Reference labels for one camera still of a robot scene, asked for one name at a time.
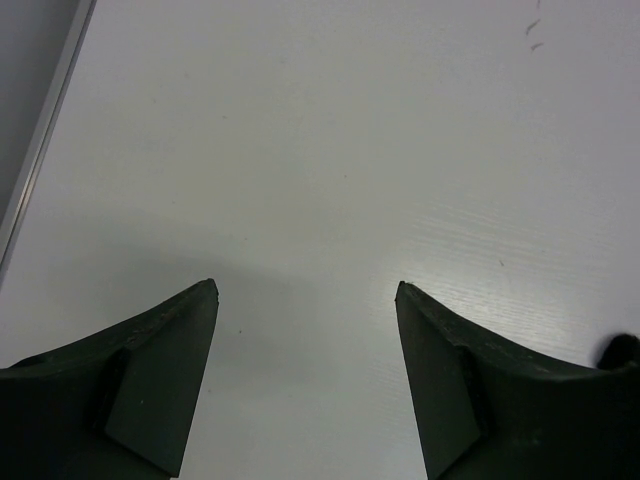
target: scratch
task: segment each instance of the scratch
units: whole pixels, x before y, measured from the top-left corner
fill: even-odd
[[[537,24],[539,24],[539,23],[540,23],[540,19],[538,19],[538,20],[536,20],[535,22],[533,22],[531,25],[529,25],[529,26],[527,27],[527,31],[526,31],[526,32],[524,32],[524,34],[525,34],[526,36],[529,36],[529,32],[533,29],[533,27],[535,27],[535,26],[536,26]]]

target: black object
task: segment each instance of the black object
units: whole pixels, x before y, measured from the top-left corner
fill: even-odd
[[[180,473],[216,323],[205,280],[83,340],[0,370],[0,475],[164,480]]]
[[[401,283],[398,325],[429,480],[640,478],[640,347],[590,369],[522,347]]]

